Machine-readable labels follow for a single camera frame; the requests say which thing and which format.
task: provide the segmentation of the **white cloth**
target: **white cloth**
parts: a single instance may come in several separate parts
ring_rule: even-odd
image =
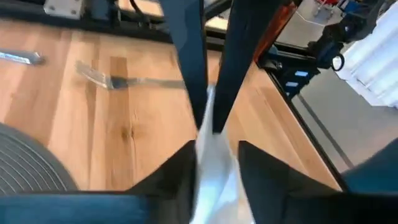
[[[215,88],[209,86],[205,117],[196,141],[197,179],[191,224],[254,223],[239,164],[226,132],[213,134]]]

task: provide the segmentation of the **black bar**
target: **black bar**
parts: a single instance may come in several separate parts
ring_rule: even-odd
[[[160,5],[177,49],[195,124],[200,129],[205,114],[208,85],[203,0],[160,0]]]
[[[234,0],[216,85],[213,132],[222,132],[258,42],[282,0]]]

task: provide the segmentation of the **wood plank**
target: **wood plank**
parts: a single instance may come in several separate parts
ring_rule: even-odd
[[[107,74],[181,80],[172,45],[11,21],[1,21],[0,33],[0,47],[47,57],[45,65],[34,67],[0,60],[0,122],[46,146],[80,189],[127,189],[195,138],[184,90],[108,91],[75,72],[81,60]],[[211,82],[219,59],[219,52],[208,52]],[[227,127],[234,152],[239,140],[247,140],[339,189],[276,87],[255,65]]]

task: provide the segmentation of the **metal fork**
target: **metal fork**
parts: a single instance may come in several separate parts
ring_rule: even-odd
[[[44,62],[44,58],[39,53],[23,50],[0,49],[0,58],[28,65],[37,65]]]
[[[118,90],[134,85],[155,85],[166,88],[185,89],[185,84],[182,80],[158,80],[153,78],[123,78],[108,76],[88,65],[85,65],[81,61],[76,62],[76,71],[95,84],[109,90]]]

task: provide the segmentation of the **white object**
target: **white object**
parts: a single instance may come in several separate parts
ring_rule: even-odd
[[[80,19],[85,0],[46,0],[44,11],[51,16]]]
[[[378,20],[372,34],[354,43],[337,72],[372,106],[398,108],[398,3]]]
[[[197,180],[191,224],[254,223],[241,183],[238,160],[226,133],[213,134],[215,88],[208,89],[205,117],[196,141]]]

